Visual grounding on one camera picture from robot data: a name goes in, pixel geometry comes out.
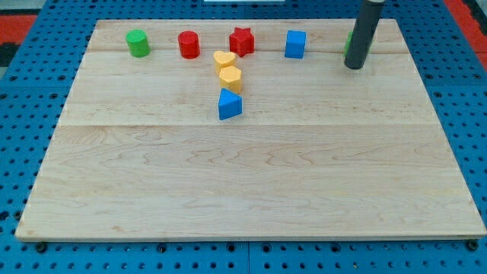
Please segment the green block behind arm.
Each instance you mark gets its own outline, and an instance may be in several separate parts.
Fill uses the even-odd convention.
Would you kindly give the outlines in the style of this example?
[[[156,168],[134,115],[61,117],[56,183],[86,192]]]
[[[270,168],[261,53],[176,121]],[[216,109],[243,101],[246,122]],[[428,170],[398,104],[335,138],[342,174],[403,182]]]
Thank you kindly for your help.
[[[369,32],[350,31],[344,46],[344,57],[365,59],[371,48],[374,36]]]

